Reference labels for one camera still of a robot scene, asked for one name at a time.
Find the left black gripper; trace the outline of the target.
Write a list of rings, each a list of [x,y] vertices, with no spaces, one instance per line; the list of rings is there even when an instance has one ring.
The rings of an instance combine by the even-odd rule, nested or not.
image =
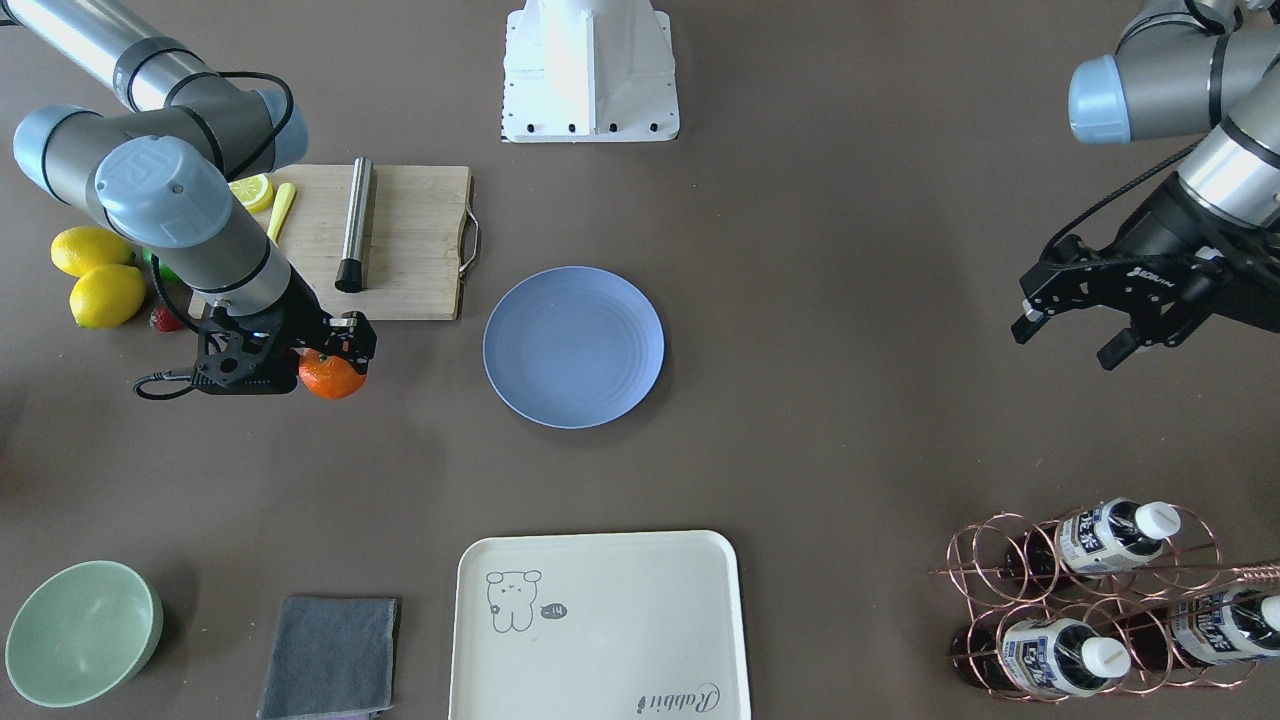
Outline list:
[[[1129,319],[1096,352],[1106,372],[1143,346],[1179,346],[1211,316],[1277,332],[1277,211],[1231,219],[1170,176],[1106,247],[1088,247],[1074,228],[1052,236],[1020,279],[1024,302],[1010,325],[1016,345],[1088,307]]]

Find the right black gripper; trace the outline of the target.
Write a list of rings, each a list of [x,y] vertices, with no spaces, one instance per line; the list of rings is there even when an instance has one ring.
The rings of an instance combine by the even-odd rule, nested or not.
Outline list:
[[[287,395],[300,383],[300,348],[340,357],[367,375],[378,334],[364,313],[325,313],[297,270],[268,309],[233,316],[211,310],[198,324],[192,386],[206,395]]]

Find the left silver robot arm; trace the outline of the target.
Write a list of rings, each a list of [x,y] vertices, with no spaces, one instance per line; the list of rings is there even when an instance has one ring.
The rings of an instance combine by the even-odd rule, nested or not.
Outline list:
[[[1129,319],[1097,354],[1107,370],[1216,315],[1277,331],[1277,28],[1247,29],[1244,9],[1277,14],[1275,1],[1146,1],[1114,53],[1075,69],[1078,141],[1197,141],[1162,161],[1167,177],[1106,247],[1087,247],[1074,224],[1047,242],[1020,279],[1018,343],[1094,306]]]

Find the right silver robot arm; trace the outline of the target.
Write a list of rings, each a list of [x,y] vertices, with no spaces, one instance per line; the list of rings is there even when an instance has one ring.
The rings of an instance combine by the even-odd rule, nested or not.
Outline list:
[[[288,85],[243,90],[118,1],[5,1],[24,27],[109,87],[122,117],[52,105],[15,128],[18,167],[58,201],[148,250],[207,315],[188,370],[154,374],[182,393],[283,395],[311,348],[366,374],[376,333],[357,311],[333,316],[230,182],[300,161],[308,129]]]

